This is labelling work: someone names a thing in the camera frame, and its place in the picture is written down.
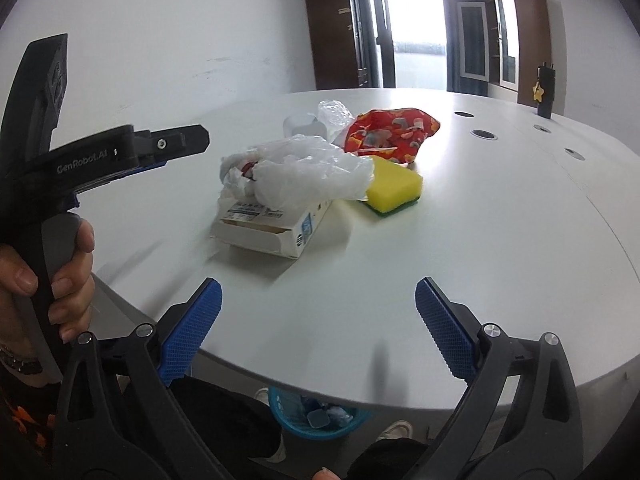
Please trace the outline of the person's left hand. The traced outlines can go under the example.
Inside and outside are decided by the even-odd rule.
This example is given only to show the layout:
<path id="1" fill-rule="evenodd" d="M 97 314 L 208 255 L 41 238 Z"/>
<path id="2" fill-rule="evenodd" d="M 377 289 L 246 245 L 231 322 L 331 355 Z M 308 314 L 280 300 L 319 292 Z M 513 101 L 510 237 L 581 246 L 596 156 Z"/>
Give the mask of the person's left hand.
<path id="1" fill-rule="evenodd" d="M 92 225 L 81 219 L 76 233 L 73 258 L 51 278 L 54 301 L 50 323 L 58 328 L 62 341 L 69 342 L 88 330 L 90 304 L 94 294 L 91 275 L 94 251 Z M 20 361 L 33 360 L 36 349 L 14 304 L 16 297 L 30 297 L 37 291 L 36 274 L 10 246 L 1 247 L 1 348 Z"/>

